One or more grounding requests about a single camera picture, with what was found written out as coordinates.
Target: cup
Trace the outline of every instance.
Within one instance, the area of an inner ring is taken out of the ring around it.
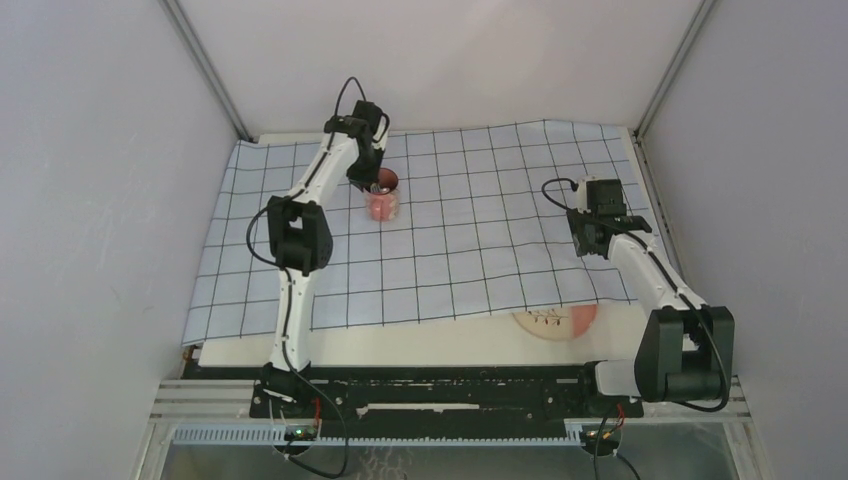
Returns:
[[[372,219],[387,222],[397,216],[400,202],[397,196],[397,174],[388,168],[377,173],[378,192],[365,191],[365,208]]]

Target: checkered tablecloth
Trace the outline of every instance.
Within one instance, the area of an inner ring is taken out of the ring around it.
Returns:
[[[628,209],[656,230],[638,169],[617,127],[537,121],[389,138],[383,166],[400,178],[400,211],[371,220],[346,181],[328,205],[330,265],[315,292],[311,327],[333,328],[564,304],[635,300],[619,272],[578,258],[564,212],[541,194],[545,180],[620,178]],[[272,333],[276,270],[244,244],[250,218],[306,171],[318,143],[233,150],[215,207],[183,342]],[[574,205],[572,192],[557,192]],[[267,224],[255,232],[270,258]]]

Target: metal corner post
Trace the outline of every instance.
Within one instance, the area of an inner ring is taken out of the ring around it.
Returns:
[[[659,110],[663,100],[665,100],[671,85],[674,83],[674,79],[677,78],[680,67],[683,66],[683,62],[689,55],[692,45],[695,43],[695,39],[698,38],[701,28],[704,26],[710,12],[717,3],[718,0],[701,0],[701,4],[698,5],[698,9],[695,10],[695,15],[693,15],[692,20],[689,21],[689,26],[686,27],[686,33],[683,34],[683,39],[680,41],[680,45],[677,46],[677,50],[674,52],[671,62],[669,62],[668,67],[666,67],[665,72],[663,73],[660,84],[651,96],[651,101],[648,102],[648,107],[645,109],[645,113],[642,114],[642,118],[639,120],[639,125],[637,125],[634,130],[636,142],[638,144],[642,143],[642,139],[645,137],[645,134],[648,133],[648,129],[651,127],[651,123],[653,123],[654,117],[657,115],[657,110]]]
[[[250,133],[247,131],[247,127],[244,125],[244,122],[239,116],[238,110],[236,110],[235,104],[233,104],[233,100],[230,98],[229,93],[227,93],[227,89],[224,87],[224,83],[215,71],[215,67],[212,65],[209,55],[203,48],[203,44],[200,42],[197,32],[195,32],[194,28],[191,26],[191,22],[189,21],[188,16],[186,16],[185,10],[183,10],[180,5],[179,0],[159,0],[159,4],[162,5],[165,13],[168,17],[170,17],[171,23],[174,25],[174,29],[185,43],[189,54],[200,69],[200,72],[203,74],[207,85],[209,85],[213,95],[215,95],[215,98],[218,99],[218,103],[220,103],[221,107],[224,109],[224,113],[233,125],[233,129],[235,129],[241,140],[250,141]]]

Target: wall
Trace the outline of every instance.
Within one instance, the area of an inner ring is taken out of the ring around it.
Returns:
[[[127,478],[235,138],[157,2],[0,12],[0,477]]]
[[[844,478],[848,3],[721,2],[647,152],[778,478]]]
[[[181,3],[257,135],[319,129],[350,75],[401,129],[635,127],[699,1]]]

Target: gray wall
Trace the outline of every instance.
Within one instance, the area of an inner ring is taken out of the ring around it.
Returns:
[[[647,152],[778,478],[845,478],[848,2],[720,2]]]
[[[127,478],[235,138],[157,2],[0,12],[0,478]]]

